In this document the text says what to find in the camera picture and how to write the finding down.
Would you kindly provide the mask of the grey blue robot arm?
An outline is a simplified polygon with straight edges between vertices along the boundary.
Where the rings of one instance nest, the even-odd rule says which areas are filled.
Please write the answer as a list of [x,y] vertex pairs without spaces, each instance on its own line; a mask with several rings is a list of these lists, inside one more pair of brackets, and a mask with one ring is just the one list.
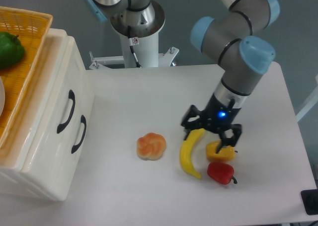
[[[158,33],[165,23],[162,7],[153,0],[85,0],[100,21],[110,20],[121,38],[127,68],[158,67]],[[202,17],[190,34],[192,45],[224,70],[204,110],[190,106],[181,121],[186,133],[205,129],[218,134],[218,149],[234,147],[242,127],[234,123],[244,101],[267,72],[274,48],[255,36],[279,16],[277,0],[222,0],[229,15]]]

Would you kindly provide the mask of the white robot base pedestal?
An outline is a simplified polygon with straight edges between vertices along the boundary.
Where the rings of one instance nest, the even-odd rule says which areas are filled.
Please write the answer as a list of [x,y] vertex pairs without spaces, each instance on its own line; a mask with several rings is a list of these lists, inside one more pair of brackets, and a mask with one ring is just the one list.
[[140,11],[124,10],[110,19],[113,30],[119,35],[122,55],[94,57],[91,66],[123,64],[125,68],[152,68],[175,66],[179,49],[172,46],[165,53],[159,52],[159,32],[165,24],[163,8],[154,0]]

